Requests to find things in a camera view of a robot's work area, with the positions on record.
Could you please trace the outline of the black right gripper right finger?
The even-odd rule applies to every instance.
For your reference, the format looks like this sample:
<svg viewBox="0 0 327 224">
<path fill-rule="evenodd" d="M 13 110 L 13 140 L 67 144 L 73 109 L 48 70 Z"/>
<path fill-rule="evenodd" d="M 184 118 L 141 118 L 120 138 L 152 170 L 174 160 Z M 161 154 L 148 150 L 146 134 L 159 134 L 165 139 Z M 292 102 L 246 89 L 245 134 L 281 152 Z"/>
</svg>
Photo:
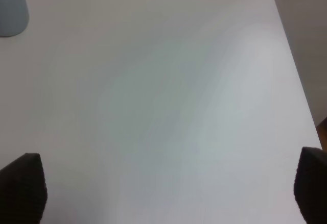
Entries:
<svg viewBox="0 0 327 224">
<path fill-rule="evenodd" d="M 293 193 L 306 223 L 326 223 L 326 152 L 303 147 Z"/>
</svg>

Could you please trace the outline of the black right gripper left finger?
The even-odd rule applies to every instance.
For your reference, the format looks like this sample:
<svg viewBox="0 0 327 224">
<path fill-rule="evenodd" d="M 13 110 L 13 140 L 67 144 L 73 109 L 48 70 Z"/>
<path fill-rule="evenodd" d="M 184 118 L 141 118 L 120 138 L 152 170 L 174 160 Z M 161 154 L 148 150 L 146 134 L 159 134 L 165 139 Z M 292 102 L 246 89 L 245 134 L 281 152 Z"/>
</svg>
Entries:
<svg viewBox="0 0 327 224">
<path fill-rule="evenodd" d="M 25 153 L 1 169 L 1 223 L 40 223 L 47 200 L 40 154 Z"/>
</svg>

